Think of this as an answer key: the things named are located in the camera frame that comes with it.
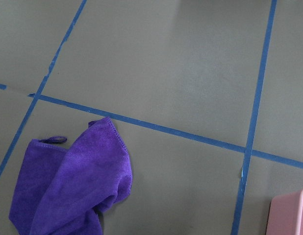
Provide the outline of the purple microfiber cloth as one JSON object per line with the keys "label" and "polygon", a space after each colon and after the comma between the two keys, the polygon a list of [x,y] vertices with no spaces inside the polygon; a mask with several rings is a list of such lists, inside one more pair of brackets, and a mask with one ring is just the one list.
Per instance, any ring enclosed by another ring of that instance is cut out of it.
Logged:
{"label": "purple microfiber cloth", "polygon": [[27,146],[9,213],[21,235],[100,235],[98,214],[130,195],[129,153],[110,118],[89,122],[68,149],[65,141]]}

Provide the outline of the pink plastic tray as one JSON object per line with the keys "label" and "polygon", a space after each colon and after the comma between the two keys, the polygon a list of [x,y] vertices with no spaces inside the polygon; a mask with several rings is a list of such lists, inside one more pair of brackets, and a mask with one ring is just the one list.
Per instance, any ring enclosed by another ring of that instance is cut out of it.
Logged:
{"label": "pink plastic tray", "polygon": [[303,235],[303,189],[271,200],[267,235]]}

